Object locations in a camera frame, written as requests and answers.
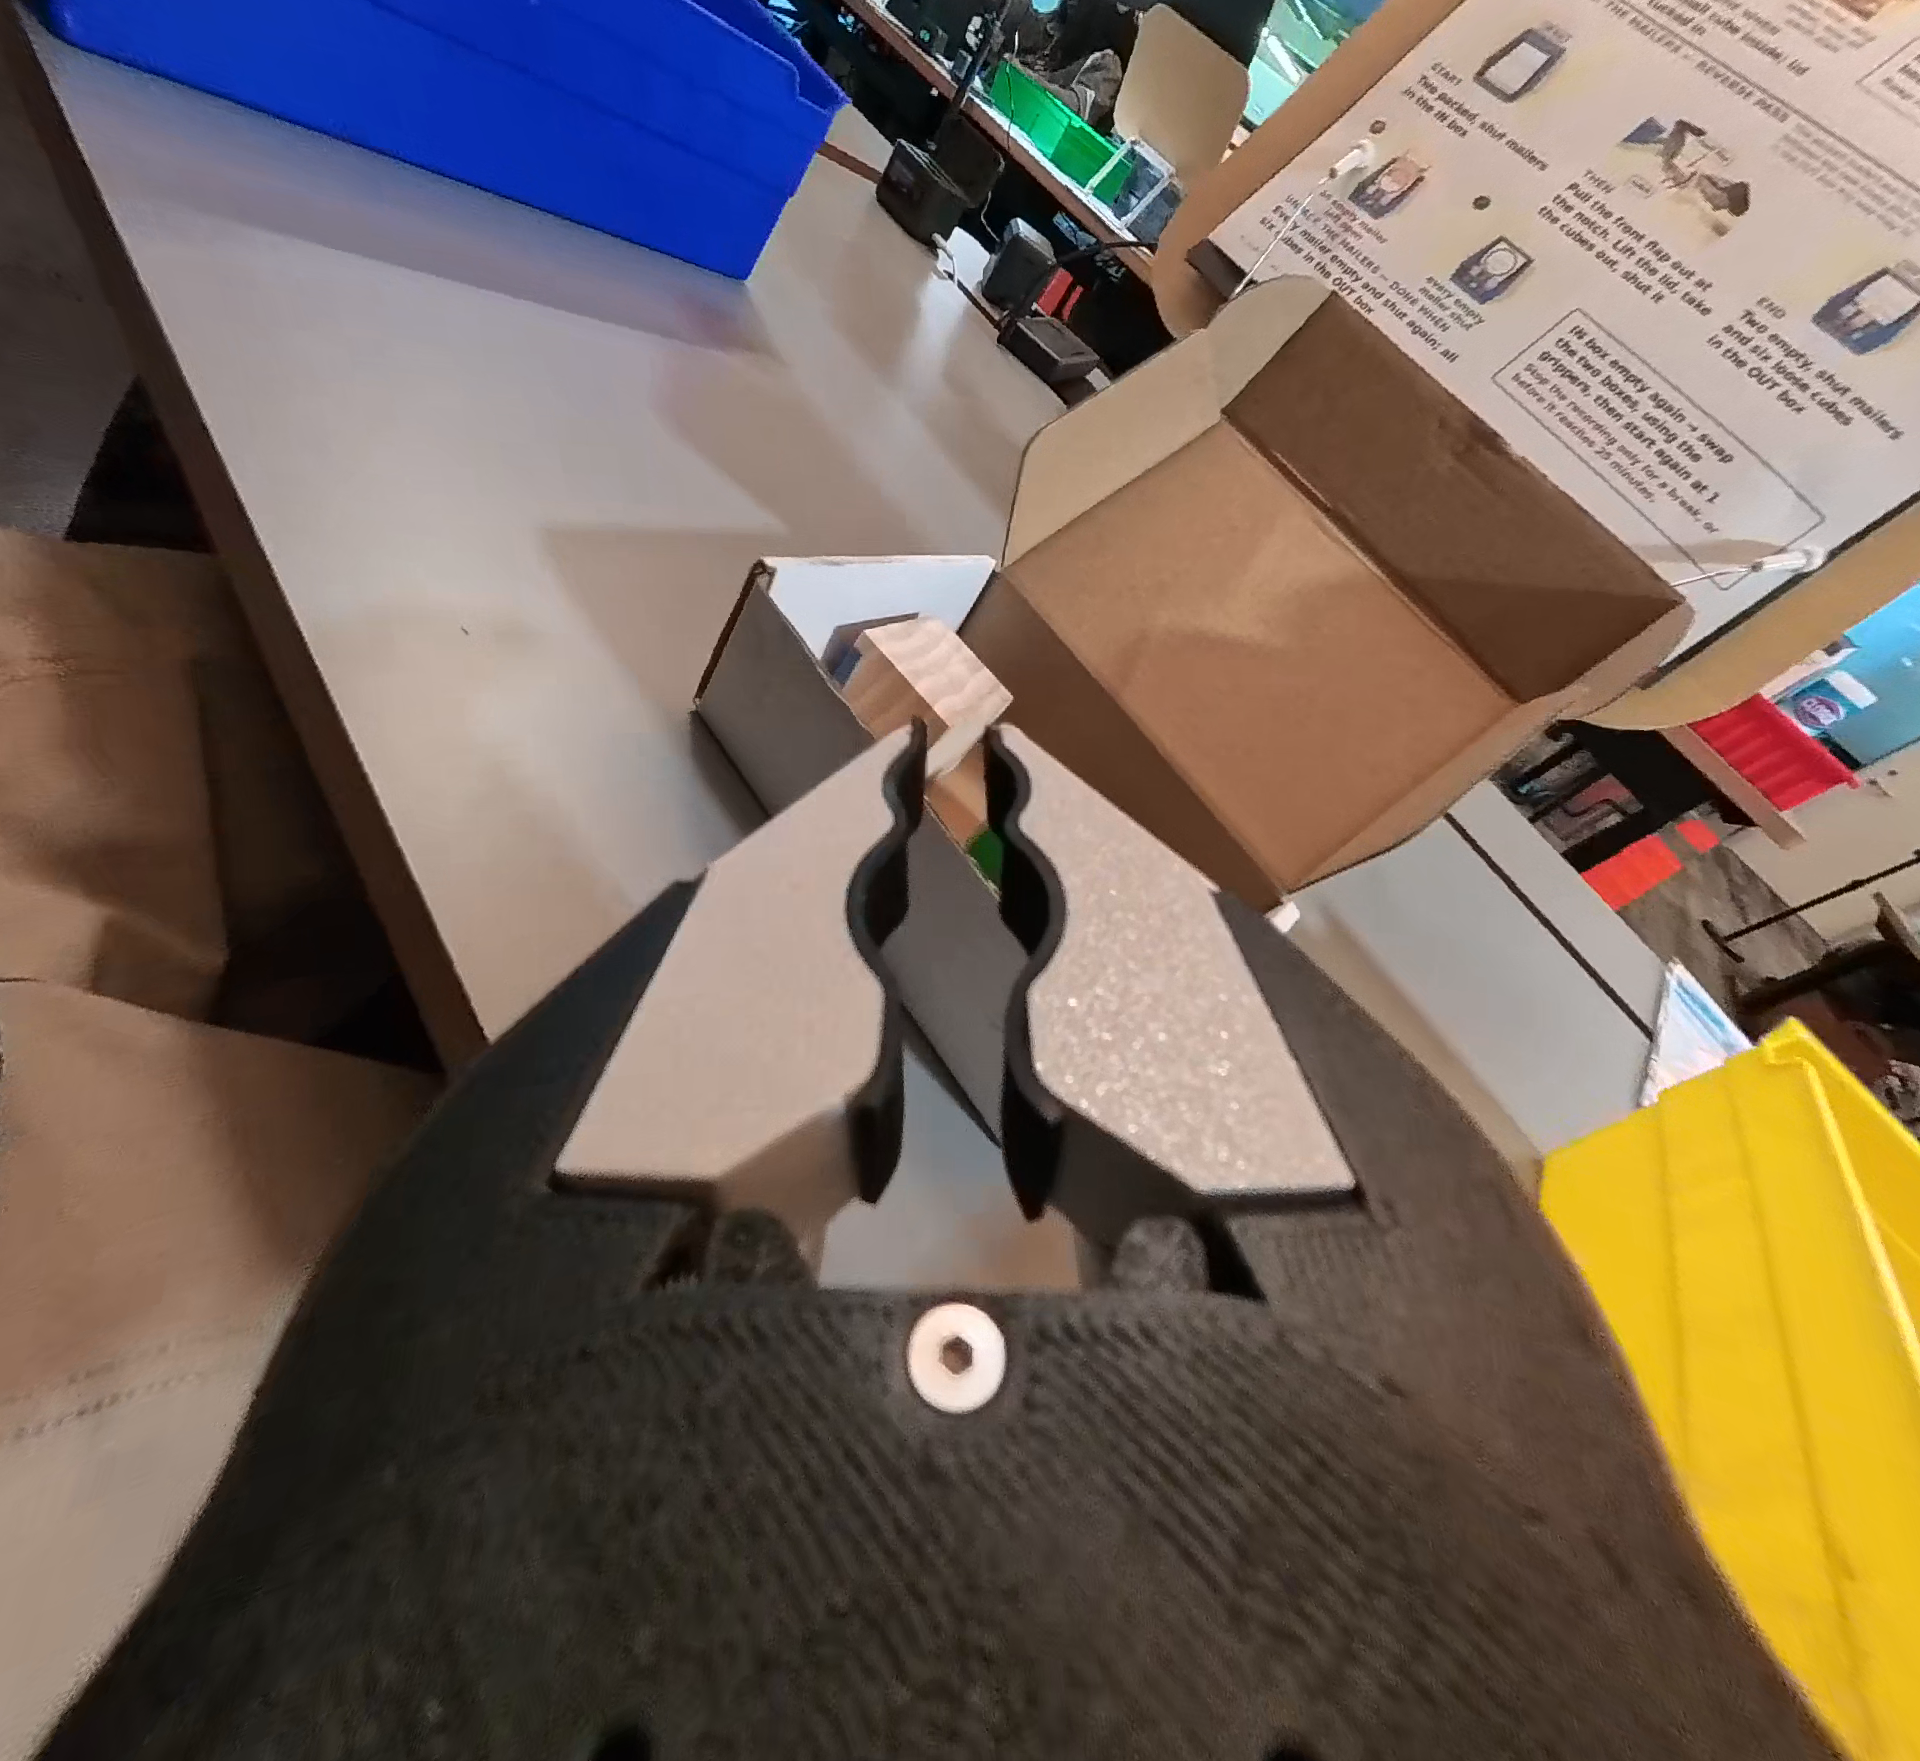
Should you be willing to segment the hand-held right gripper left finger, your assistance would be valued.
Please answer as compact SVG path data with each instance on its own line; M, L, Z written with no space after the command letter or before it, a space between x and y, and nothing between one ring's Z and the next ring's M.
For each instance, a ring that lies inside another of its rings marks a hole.
M857 753L697 881L556 1160L556 1183L823 1230L900 1160L926 722Z

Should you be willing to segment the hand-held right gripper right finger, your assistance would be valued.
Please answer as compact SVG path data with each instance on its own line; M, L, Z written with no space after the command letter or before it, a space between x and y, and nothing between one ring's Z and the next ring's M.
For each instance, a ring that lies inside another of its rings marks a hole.
M1019 949L999 1139L1027 1218L1224 1222L1360 1194L1263 993L1256 912L1015 726L984 736Z

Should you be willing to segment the white cardboard mailer box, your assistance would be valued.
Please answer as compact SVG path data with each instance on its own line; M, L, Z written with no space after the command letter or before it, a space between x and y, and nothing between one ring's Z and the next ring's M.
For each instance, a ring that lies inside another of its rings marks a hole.
M1694 622L1310 277L1254 285L1045 427L999 560L759 560L694 714L782 812L872 741L827 633L923 614L1012 687L1003 719L1251 910L1418 837Z

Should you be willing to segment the striped grain wooden cube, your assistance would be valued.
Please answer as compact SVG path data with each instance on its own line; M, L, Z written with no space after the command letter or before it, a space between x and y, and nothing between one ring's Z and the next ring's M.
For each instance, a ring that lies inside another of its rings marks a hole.
M844 702L873 738L919 719L942 779L1012 710L1012 687L939 618L873 622L854 640Z

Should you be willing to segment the yellow plastic bin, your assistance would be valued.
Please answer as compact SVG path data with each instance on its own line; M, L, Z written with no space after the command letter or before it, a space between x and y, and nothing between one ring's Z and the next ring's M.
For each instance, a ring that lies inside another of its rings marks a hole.
M1918 1756L1918 1141L1775 1028L1541 1202L1721 1572L1851 1759Z

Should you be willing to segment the blue plastic bin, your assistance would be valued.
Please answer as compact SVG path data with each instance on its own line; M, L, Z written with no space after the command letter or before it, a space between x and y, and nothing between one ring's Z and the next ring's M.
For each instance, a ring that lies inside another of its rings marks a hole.
M31 0L63 40L751 277L844 91L761 0Z

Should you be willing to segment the grey desk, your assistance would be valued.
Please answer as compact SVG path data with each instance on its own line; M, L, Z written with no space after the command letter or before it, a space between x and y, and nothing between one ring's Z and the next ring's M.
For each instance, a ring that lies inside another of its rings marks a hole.
M751 567L1000 551L1059 411L827 160L733 284L18 0L4 74L445 1067L745 830Z

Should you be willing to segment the orange traffic cone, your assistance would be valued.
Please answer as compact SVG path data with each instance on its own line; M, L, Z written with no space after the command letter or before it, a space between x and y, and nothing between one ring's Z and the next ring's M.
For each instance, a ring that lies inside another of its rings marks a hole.
M1682 818L1659 833L1635 838L1605 860L1584 866L1581 874L1607 904L1607 910L1623 912L1659 888L1680 880L1694 860L1716 852L1721 845L1723 837L1713 822Z

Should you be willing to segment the wooden top work table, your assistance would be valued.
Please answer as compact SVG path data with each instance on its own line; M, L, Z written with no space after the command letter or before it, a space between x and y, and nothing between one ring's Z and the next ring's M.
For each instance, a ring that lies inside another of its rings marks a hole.
M1708 744L1690 726L1666 726L1655 736L1666 741L1716 790L1725 806L1738 808L1748 827L1777 850L1806 848L1806 833L1777 808L1735 764Z

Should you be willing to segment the red plastic bin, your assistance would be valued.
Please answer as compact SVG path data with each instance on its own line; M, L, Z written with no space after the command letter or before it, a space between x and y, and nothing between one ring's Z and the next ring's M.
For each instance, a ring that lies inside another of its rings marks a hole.
M1690 733L1781 812L1862 787L1855 768L1763 692L1694 719Z

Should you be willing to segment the black power adapter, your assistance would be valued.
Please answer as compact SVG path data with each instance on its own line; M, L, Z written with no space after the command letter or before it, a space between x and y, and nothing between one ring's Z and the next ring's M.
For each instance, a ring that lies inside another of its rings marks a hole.
M981 301L999 316L1024 308L1058 273L1054 238L1022 215L999 234L980 277Z
M1107 380L1104 359L1049 314L1005 316L995 342L1067 405Z
M933 252L987 204L1003 165L1003 152L973 125L952 125L927 146L900 141L877 181L877 204Z

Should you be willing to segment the green plastic bin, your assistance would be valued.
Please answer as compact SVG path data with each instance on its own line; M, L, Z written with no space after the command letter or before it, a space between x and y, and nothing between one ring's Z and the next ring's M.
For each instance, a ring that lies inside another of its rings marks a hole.
M1012 60L995 64L989 102L1058 173L1078 185L1092 185L1104 169L1116 165L1120 146Z

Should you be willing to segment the cardboard backed document stand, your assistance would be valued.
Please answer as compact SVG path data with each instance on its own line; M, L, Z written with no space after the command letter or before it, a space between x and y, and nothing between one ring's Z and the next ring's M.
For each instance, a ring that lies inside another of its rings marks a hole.
M1247 101L1251 69L1167 3L1154 3L1113 102L1113 134L1148 146L1193 190L1221 165Z

